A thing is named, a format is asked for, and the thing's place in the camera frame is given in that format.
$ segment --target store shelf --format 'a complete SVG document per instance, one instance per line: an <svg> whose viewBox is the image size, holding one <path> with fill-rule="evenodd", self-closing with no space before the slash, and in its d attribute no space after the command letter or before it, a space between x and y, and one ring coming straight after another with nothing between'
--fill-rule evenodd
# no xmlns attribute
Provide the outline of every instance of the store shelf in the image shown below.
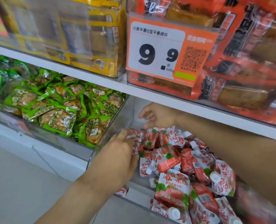
<svg viewBox="0 0 276 224"><path fill-rule="evenodd" d="M152 102L170 106L188 113L195 114L210 120L214 120L223 124L227 124L236 128L240 128L249 132L253 132L262 136L276 139L276 126L251 120L226 110L221 107L214 106L211 102L194 102L186 101L173 96L165 95L159 92L154 92L145 88L140 88L127 84L126 74L123 74L118 79L111 79L106 76L94 74L78 68L70 67L64 64L56 63L50 60L45 60L36 56L28 55L9 48L0 46L0 54L60 73L70 75L85 81L89 81L101 86L109 87L114 90L143 98Z"/></svg>

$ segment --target price tag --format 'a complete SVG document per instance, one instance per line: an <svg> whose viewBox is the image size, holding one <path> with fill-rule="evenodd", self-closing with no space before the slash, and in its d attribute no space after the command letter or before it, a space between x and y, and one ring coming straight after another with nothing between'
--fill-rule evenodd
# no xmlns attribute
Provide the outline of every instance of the price tag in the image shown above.
<svg viewBox="0 0 276 224"><path fill-rule="evenodd" d="M12 128L17 132L22 132L23 134L32 135L32 133L29 131L29 129L23 121L17 120L15 119L15 117L12 117L2 112L0 112L0 117L5 121L9 128Z"/></svg>
<svg viewBox="0 0 276 224"><path fill-rule="evenodd" d="M193 86L218 33L130 15L127 70Z"/></svg>

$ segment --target qr code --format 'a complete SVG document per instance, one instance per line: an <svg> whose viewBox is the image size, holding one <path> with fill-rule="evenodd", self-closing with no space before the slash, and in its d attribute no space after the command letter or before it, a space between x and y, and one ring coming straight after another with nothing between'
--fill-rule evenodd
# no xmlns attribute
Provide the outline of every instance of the qr code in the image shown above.
<svg viewBox="0 0 276 224"><path fill-rule="evenodd" d="M205 49L196 49L188 46L181 63L181 69L196 72L201 67L206 53L207 50Z"/></svg>

